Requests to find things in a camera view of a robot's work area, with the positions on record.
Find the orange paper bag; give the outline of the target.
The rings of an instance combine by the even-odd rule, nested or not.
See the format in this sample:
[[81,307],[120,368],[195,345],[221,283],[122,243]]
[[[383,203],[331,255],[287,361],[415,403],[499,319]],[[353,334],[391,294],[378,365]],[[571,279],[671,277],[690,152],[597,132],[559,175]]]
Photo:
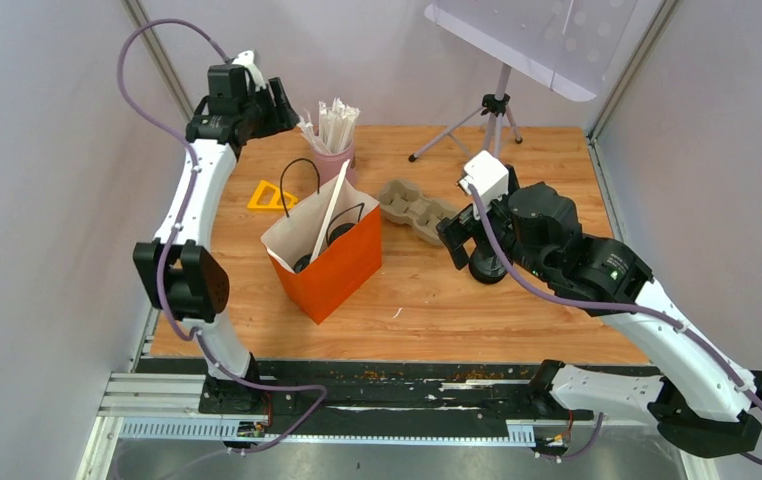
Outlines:
[[[261,242],[287,296],[321,324],[382,266],[382,226],[379,202],[346,180],[320,255],[295,274],[295,262],[312,253],[337,178],[322,184],[318,169],[313,171],[316,185],[310,196],[283,211]],[[328,245],[328,233],[348,222],[355,226]]]

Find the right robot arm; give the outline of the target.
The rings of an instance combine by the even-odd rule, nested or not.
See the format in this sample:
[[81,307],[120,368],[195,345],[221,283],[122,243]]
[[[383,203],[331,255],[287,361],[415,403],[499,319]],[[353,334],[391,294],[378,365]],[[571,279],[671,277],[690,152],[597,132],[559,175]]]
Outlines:
[[585,233],[574,201],[544,183],[460,187],[471,205],[437,227],[457,268],[488,258],[529,293],[619,331],[655,367],[629,376],[546,360],[527,390],[534,413],[630,419],[700,458],[756,460],[762,371],[741,367],[701,333],[631,248]]

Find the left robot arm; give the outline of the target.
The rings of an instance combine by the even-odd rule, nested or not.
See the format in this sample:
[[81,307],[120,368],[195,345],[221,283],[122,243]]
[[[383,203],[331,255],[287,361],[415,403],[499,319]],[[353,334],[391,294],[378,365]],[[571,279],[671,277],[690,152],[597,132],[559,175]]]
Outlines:
[[153,240],[135,245],[133,261],[152,305],[181,339],[202,348],[205,395],[225,393],[236,411],[250,413],[264,389],[254,356],[230,326],[230,281],[210,252],[212,230],[242,148],[292,130],[298,116],[279,78],[266,79],[250,51],[210,67],[207,80],[180,136],[186,159],[170,210]]

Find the black cup lid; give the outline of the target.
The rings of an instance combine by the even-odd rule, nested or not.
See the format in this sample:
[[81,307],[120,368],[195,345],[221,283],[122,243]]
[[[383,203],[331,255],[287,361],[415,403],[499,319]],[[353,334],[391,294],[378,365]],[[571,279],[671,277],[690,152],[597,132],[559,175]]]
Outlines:
[[303,270],[305,270],[309,266],[312,260],[313,260],[312,253],[307,253],[301,256],[293,265],[293,272],[295,274],[300,274]]
[[333,229],[332,229],[332,230],[331,230],[331,231],[328,233],[328,236],[327,236],[327,244],[328,244],[328,245],[331,245],[331,244],[332,244],[334,241],[336,241],[338,238],[340,238],[341,236],[343,236],[343,235],[345,235],[346,233],[348,233],[348,232],[349,232],[349,231],[350,231],[350,230],[351,230],[351,229],[352,229],[354,226],[355,226],[355,223],[353,223],[353,222],[348,222],[348,223],[343,223],[343,224],[340,224],[340,225],[338,225],[338,226],[334,227],[334,228],[333,228]]

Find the white straw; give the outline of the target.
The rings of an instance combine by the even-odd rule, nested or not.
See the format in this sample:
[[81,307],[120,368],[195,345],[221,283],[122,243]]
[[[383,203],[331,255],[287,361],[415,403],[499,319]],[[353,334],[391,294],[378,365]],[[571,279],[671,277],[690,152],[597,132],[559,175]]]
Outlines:
[[350,163],[351,163],[351,160],[350,159],[346,159],[343,162],[343,164],[341,165],[339,174],[338,174],[338,176],[337,176],[337,178],[335,180],[335,184],[334,184],[334,187],[332,189],[332,195],[331,195],[330,201],[328,203],[328,206],[327,206],[326,211],[325,211],[325,215],[323,217],[323,221],[322,221],[322,225],[321,225],[321,230],[320,230],[320,232],[319,232],[319,234],[317,236],[317,240],[315,242],[314,248],[313,248],[312,253],[311,253],[310,262],[314,262],[318,258],[318,256],[320,255],[320,253],[322,251],[322,248],[323,248],[324,243],[325,243],[326,231],[329,228],[329,224],[330,224],[330,221],[332,220],[332,217],[333,217],[334,210],[335,210],[335,207],[336,207],[337,202],[338,202],[338,198],[339,198],[340,192],[342,190],[343,184],[346,181],[347,173],[348,173],[348,171],[350,169]]

